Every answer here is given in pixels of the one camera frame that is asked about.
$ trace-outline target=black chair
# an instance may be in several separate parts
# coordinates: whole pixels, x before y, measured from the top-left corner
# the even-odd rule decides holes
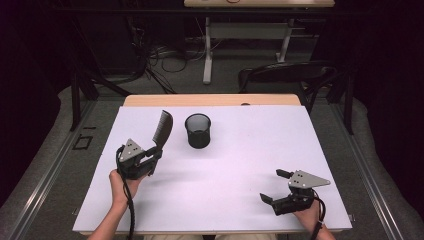
[[[337,68],[328,61],[275,63],[241,70],[239,93],[294,93],[310,113],[319,89],[336,76]]]

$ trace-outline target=black mesh cup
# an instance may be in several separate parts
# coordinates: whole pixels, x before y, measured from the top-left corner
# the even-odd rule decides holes
[[[188,143],[196,149],[208,146],[211,141],[210,127],[211,120],[201,113],[190,115],[185,121],[187,129]]]

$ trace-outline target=table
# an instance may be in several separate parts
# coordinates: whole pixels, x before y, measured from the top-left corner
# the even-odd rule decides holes
[[[278,168],[330,180],[330,185],[316,189],[327,205],[327,227],[350,229],[309,115],[295,100],[295,95],[285,94],[129,96],[115,119],[73,231],[89,234],[101,222],[111,204],[107,176],[116,168],[117,148],[128,138],[151,147],[162,110],[173,115],[174,127],[154,175],[143,180],[134,198],[136,234],[304,231],[292,214],[275,216],[259,197],[290,193],[287,179],[275,174]],[[195,112],[212,120],[211,143],[201,150],[188,145],[183,126]],[[127,233],[129,222],[127,212],[117,232]]]
[[[333,7],[334,0],[184,0],[184,6],[193,8],[324,8]],[[211,38],[236,39],[283,39],[277,61],[284,62],[292,34],[294,19],[287,23],[212,23],[206,17],[206,57],[203,83],[211,83],[212,56]]]

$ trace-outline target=gray carpet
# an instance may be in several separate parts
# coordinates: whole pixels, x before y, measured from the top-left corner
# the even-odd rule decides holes
[[[314,40],[294,39],[291,42],[287,61],[308,59]],[[190,61],[184,70],[168,73],[161,68],[161,61],[154,67],[166,77],[173,89],[178,93],[236,93],[237,73],[240,69],[258,66],[275,61],[275,52],[279,43],[266,42],[260,45],[256,41],[223,42],[214,51],[212,83],[203,85],[203,61]],[[178,70],[184,64],[181,60],[167,58],[163,60],[167,70]],[[158,84],[143,76],[136,81],[122,84],[123,88],[139,94],[163,93]],[[69,140],[71,124],[70,91],[66,89],[61,95],[62,107],[57,122],[47,137],[25,176],[12,193],[8,202],[0,210],[0,239],[8,239],[16,229],[22,232],[22,239],[85,239],[79,233],[72,232],[76,219],[74,210],[84,200],[93,176],[97,161],[107,140],[119,106],[123,98],[109,89],[98,86],[101,97],[99,101],[83,102],[90,106],[82,125]],[[319,100],[311,114],[311,119],[325,156],[333,173],[336,184],[349,214],[355,216],[353,229],[337,233],[337,239],[392,239],[385,231],[375,203],[364,185],[355,159],[352,146],[346,137],[345,129],[340,125],[337,115],[339,106],[328,105]],[[423,239],[424,224],[416,212],[405,202],[396,185],[378,160],[370,135],[366,109],[357,101],[354,104],[353,127],[354,140],[373,173],[378,188],[381,190],[387,205],[392,210],[404,239]],[[62,146],[70,141],[69,149]],[[53,177],[54,184],[47,188],[46,198],[36,209],[24,229],[16,228],[16,221],[25,210],[31,194],[37,189],[55,159],[63,158],[63,164]],[[308,239],[306,234],[282,235],[281,239]]]

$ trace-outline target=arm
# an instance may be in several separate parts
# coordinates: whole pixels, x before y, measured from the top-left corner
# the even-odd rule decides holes
[[[319,202],[315,200],[312,203],[312,206],[309,209],[293,213],[299,222],[308,230],[309,233],[312,233],[319,219]],[[322,224],[321,229],[318,232],[317,240],[335,240],[336,238],[328,230],[325,224]]]
[[[127,184],[131,192],[131,197],[134,197],[137,193],[138,185],[144,177],[145,176],[137,180],[127,180]],[[124,184],[116,169],[110,172],[109,180],[112,188],[112,206],[110,207],[109,212],[106,214],[103,221],[88,238],[90,240],[112,239],[115,235],[119,221],[127,209],[128,199],[124,192]]]

